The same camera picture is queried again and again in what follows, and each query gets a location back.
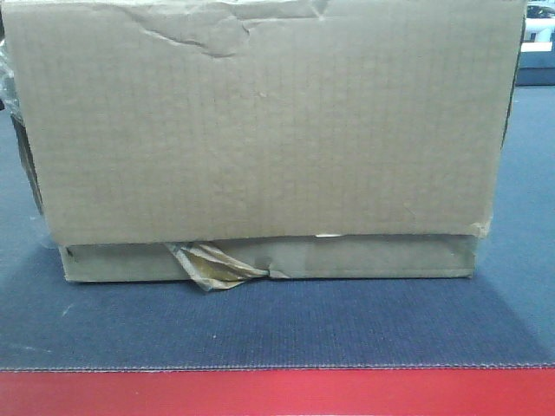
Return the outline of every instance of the cardboard box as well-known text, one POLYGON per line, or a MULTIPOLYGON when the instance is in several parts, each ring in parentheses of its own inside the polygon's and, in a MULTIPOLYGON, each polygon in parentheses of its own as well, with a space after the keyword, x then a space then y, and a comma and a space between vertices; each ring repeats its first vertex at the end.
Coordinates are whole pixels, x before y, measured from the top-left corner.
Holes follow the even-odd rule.
POLYGON ((52 235, 484 237, 525 3, 5 0, 52 235))

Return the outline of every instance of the blue carpet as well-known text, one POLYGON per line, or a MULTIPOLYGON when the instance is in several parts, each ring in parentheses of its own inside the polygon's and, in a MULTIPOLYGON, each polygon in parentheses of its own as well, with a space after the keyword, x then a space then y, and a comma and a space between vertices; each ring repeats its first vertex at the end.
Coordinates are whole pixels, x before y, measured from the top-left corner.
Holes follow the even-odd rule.
POLYGON ((519 88, 475 278, 75 284, 0 114, 0 368, 555 365, 555 88, 519 88))

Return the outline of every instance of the plastic wrap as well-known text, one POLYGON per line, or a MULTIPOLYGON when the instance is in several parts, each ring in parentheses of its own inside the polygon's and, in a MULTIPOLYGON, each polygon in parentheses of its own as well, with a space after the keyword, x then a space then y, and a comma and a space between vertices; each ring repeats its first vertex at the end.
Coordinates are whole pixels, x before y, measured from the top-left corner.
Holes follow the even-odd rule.
POLYGON ((11 115, 24 125, 14 82, 14 71, 5 39, 0 42, 0 100, 11 115))
POLYGON ((273 276, 228 256, 211 243, 166 244, 186 273, 203 290, 231 289, 251 279, 260 277, 286 278, 283 273, 273 276))

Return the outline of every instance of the red table edge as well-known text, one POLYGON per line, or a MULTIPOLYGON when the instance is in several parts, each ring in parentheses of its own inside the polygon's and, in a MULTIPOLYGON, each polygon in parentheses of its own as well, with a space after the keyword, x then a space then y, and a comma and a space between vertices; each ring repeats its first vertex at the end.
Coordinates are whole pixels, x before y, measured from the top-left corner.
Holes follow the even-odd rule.
POLYGON ((0 372, 0 414, 555 415, 555 368, 0 372))

